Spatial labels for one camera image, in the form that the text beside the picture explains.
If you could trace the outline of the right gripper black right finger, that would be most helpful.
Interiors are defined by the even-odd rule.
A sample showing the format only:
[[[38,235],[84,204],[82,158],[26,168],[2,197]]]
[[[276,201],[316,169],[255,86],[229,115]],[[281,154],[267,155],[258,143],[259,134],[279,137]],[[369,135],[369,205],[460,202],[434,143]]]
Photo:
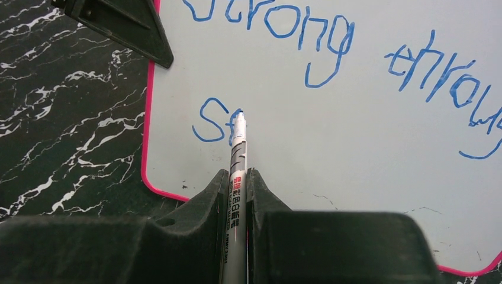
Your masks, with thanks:
[[[250,283],[440,283],[407,215],[294,211],[256,169],[246,178]]]

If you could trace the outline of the white whiteboard marker pen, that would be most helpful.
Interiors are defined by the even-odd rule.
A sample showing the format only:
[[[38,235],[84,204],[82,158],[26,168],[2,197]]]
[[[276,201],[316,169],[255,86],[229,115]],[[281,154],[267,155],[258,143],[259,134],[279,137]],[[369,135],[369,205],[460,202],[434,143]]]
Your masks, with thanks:
[[[227,226],[224,244],[222,283],[247,282],[246,120],[239,111],[233,120],[229,170]]]

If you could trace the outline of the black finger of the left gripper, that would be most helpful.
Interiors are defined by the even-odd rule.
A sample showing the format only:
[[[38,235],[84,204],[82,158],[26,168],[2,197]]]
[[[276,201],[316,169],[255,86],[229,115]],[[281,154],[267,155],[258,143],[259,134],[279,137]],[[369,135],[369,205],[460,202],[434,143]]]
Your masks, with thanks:
[[[168,69],[172,50],[153,1],[52,0],[86,27]]]

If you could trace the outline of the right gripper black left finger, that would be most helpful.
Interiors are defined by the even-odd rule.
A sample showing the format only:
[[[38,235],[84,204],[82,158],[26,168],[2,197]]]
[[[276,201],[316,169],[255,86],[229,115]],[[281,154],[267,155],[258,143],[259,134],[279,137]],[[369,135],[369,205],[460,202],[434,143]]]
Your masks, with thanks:
[[[2,283],[217,283],[228,171],[157,218],[15,217],[1,224]]]

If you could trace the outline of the pink-framed whiteboard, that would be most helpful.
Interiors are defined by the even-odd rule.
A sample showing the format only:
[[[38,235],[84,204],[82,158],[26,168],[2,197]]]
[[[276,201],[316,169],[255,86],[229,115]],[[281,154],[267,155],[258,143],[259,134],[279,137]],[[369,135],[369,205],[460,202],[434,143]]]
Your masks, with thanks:
[[[501,262],[500,1],[155,1],[141,175],[186,201],[248,165],[293,209],[391,211],[439,266]]]

